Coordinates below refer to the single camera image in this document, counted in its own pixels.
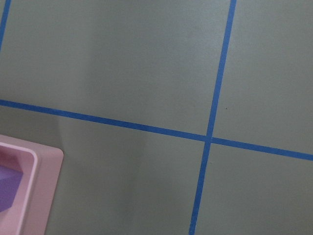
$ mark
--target tape line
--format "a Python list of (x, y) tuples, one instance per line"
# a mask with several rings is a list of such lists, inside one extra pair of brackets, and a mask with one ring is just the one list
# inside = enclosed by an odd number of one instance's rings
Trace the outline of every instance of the tape line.
[(5, 4), (4, 4), (4, 8), (3, 8), (1, 24), (0, 24), (0, 51), (1, 51), (1, 47), (2, 47), (6, 21), (8, 19), (8, 15), (9, 15), (10, 4), (11, 4), (11, 0), (6, 0)]
[(202, 190), (203, 190), (203, 184), (204, 184), (206, 165), (207, 165), (207, 161), (209, 159), (211, 139), (213, 136), (213, 129), (214, 129), (214, 124), (215, 124), (216, 112), (217, 112), (217, 107), (219, 104), (219, 98), (220, 98), (223, 74), (224, 74), (224, 69), (225, 69), (225, 64), (226, 64), (226, 57), (227, 57), (230, 33), (231, 33), (231, 28), (232, 28), (232, 24), (233, 24), (233, 20), (234, 20), (235, 8), (236, 8), (236, 0), (231, 0), (230, 5), (229, 5), (228, 16), (227, 16), (227, 23), (226, 23), (226, 27), (225, 27), (225, 33), (224, 33), (222, 51), (221, 51), (221, 56), (220, 56), (219, 68), (218, 68), (218, 73), (216, 76), (216, 82), (215, 82), (215, 88), (214, 88), (214, 94), (213, 94), (213, 101), (212, 101), (212, 105), (211, 105), (209, 123), (208, 123), (207, 131), (206, 131), (206, 136), (207, 136), (208, 140), (205, 142), (204, 149), (203, 149), (203, 155), (202, 155), (202, 161), (201, 161), (201, 166), (200, 166), (197, 190), (196, 190), (195, 201), (194, 201), (194, 206), (193, 206), (191, 221), (190, 221), (190, 227), (189, 227), (189, 235), (194, 235), (195, 230), (196, 230), (197, 219), (198, 219), (199, 208), (200, 208), (201, 197), (202, 197)]
[(97, 122), (97, 123), (102, 123), (102, 124), (107, 124), (107, 125), (112, 125), (112, 126), (120, 126), (120, 127), (129, 128), (129, 129), (140, 130), (140, 131), (153, 132), (153, 133), (158, 133), (162, 135), (175, 136), (175, 137), (180, 137), (180, 138), (189, 139), (189, 140), (195, 140), (195, 141), (206, 140), (206, 136), (202, 136), (198, 134), (193, 134), (193, 133), (188, 133), (188, 132), (183, 132), (183, 131), (176, 131), (176, 130), (171, 130), (171, 129), (166, 129), (166, 128), (149, 126), (149, 125), (143, 125), (143, 124), (138, 124), (138, 123), (132, 123), (132, 122), (127, 122), (127, 121), (114, 120), (110, 118), (79, 114), (79, 113), (63, 111), (63, 110), (58, 110), (58, 109), (51, 109), (51, 108), (35, 106), (35, 105), (30, 105), (30, 104), (17, 103), (17, 102), (2, 100), (2, 99), (0, 99), (0, 105), (11, 107), (11, 108), (39, 112), (39, 113), (74, 118), (74, 119), (79, 119), (79, 120), (84, 120), (84, 121)]
[(212, 138), (211, 142), (215, 144), (221, 144), (221, 145), (235, 147), (235, 148), (243, 148), (243, 149), (248, 149), (248, 150), (257, 151), (257, 152), (271, 153), (271, 154), (276, 154), (276, 155), (281, 155), (281, 156), (286, 156), (286, 157), (313, 161), (313, 155), (307, 154), (307, 153), (294, 152), (294, 151), (284, 150), (280, 148), (271, 148), (271, 147), (266, 147), (262, 145), (251, 144), (251, 143), (230, 141), (230, 140), (225, 140), (225, 139), (220, 139), (220, 138), (215, 138), (215, 137)]

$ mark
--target pink tray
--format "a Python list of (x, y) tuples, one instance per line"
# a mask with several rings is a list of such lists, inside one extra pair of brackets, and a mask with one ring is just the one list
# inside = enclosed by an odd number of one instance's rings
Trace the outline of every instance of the pink tray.
[(23, 172), (11, 208), (0, 212), (1, 235), (44, 235), (63, 152), (0, 135), (0, 165)]

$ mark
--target blue painter's tape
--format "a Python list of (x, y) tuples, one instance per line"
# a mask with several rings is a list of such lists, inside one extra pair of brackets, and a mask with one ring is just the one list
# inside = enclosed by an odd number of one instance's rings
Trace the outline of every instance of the blue painter's tape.
[(266, 147), (262, 145), (251, 144), (251, 143), (230, 141), (230, 140), (225, 140), (225, 139), (220, 139), (220, 138), (215, 138), (215, 137), (212, 138), (212, 143), (313, 161), (312, 154), (299, 153), (299, 152), (294, 152), (294, 151), (289, 151), (289, 150), (284, 150), (284, 149), (279, 149), (279, 148), (271, 148), (271, 147)]
[(120, 127), (135, 129), (135, 130), (153, 132), (153, 133), (158, 133), (158, 134), (163, 134), (163, 135), (168, 135), (168, 136), (175, 136), (175, 137), (180, 137), (180, 138), (189, 139), (189, 140), (195, 140), (195, 141), (206, 140), (206, 136), (202, 136), (198, 134), (165, 129), (165, 128), (160, 128), (160, 127), (155, 127), (155, 126), (142, 125), (142, 124), (127, 122), (127, 121), (119, 121), (119, 120), (114, 120), (114, 119), (109, 119), (109, 118), (104, 118), (104, 117), (96, 117), (92, 115), (73, 113), (73, 112), (68, 112), (68, 111), (63, 111), (63, 110), (58, 110), (58, 109), (50, 109), (50, 108), (45, 108), (41, 106), (17, 103), (17, 102), (2, 100), (2, 99), (0, 99), (0, 105), (11, 107), (11, 108), (39, 112), (39, 113), (74, 118), (74, 119), (79, 119), (79, 120), (98, 122), (98, 123), (112, 125), (112, 126), (120, 126)]
[(207, 131), (206, 131), (207, 141), (205, 142), (203, 155), (202, 155), (194, 207), (192, 210), (190, 227), (189, 227), (189, 235), (194, 235), (195, 230), (196, 230), (197, 219), (198, 219), (199, 208), (200, 208), (201, 197), (202, 197), (203, 184), (204, 184), (205, 171), (206, 171), (207, 161), (209, 159), (211, 139), (213, 136), (213, 129), (214, 129), (214, 124), (215, 124), (217, 107), (218, 107), (220, 93), (221, 93), (221, 86), (222, 86), (223, 74), (224, 74), (224, 69), (225, 69), (225, 64), (226, 64), (230, 33), (231, 33), (231, 28), (232, 28), (232, 24), (234, 20), (234, 15), (235, 15), (235, 8), (236, 8), (236, 0), (231, 0), (230, 5), (229, 5), (228, 16), (227, 16), (227, 23), (226, 23), (226, 28), (225, 28), (221, 56), (220, 56), (219, 68), (218, 68), (218, 73), (216, 76), (216, 83), (215, 83), (215, 88), (214, 88), (210, 118), (209, 118), (209, 123), (208, 123)]
[(3, 9), (1, 24), (0, 24), (0, 51), (1, 51), (1, 47), (2, 47), (6, 21), (8, 19), (8, 15), (9, 15), (10, 5), (11, 5), (11, 0), (6, 0), (5, 4), (4, 4), (4, 9)]
[(203, 190), (203, 184), (204, 184), (205, 170), (206, 170), (207, 161), (209, 159), (210, 146), (211, 146), (211, 142), (206, 141), (204, 144), (204, 149), (203, 149), (203, 155), (202, 155), (202, 161), (201, 161), (201, 166), (200, 166), (199, 179), (198, 179), (198, 184), (197, 184), (194, 207), (192, 209), (192, 214), (191, 214), (189, 235), (194, 235), (195, 230), (196, 230), (197, 219), (198, 219), (199, 208), (200, 208), (200, 202), (201, 202), (201, 196), (202, 196), (202, 190)]
[(224, 69), (225, 69), (225, 64), (226, 64), (230, 33), (231, 33), (231, 28), (233, 25), (233, 20), (234, 20), (234, 15), (235, 15), (235, 8), (236, 8), (236, 0), (232, 0), (229, 6), (224, 40), (223, 40), (222, 51), (221, 51), (221, 56), (220, 56), (220, 63), (219, 63), (219, 68), (218, 68), (218, 72), (216, 76), (216, 83), (215, 83), (215, 89), (214, 89), (214, 94), (213, 94), (213, 101), (212, 101), (212, 106), (211, 106), (209, 124), (208, 124), (207, 132), (206, 132), (206, 135), (210, 137), (213, 136), (213, 129), (214, 129), (214, 124), (215, 124), (217, 107), (219, 104), (219, 98), (220, 98)]

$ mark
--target pink container corner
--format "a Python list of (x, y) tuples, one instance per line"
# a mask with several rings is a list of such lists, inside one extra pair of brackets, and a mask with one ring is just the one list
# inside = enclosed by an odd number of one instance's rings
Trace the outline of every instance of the pink container corner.
[(63, 152), (0, 135), (0, 165), (23, 172), (11, 208), (0, 212), (1, 235), (44, 235)]

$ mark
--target purple surface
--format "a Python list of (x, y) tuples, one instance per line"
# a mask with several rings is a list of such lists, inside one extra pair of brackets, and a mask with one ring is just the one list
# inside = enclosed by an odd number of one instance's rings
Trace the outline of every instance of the purple surface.
[(0, 165), (0, 212), (10, 208), (23, 173)]

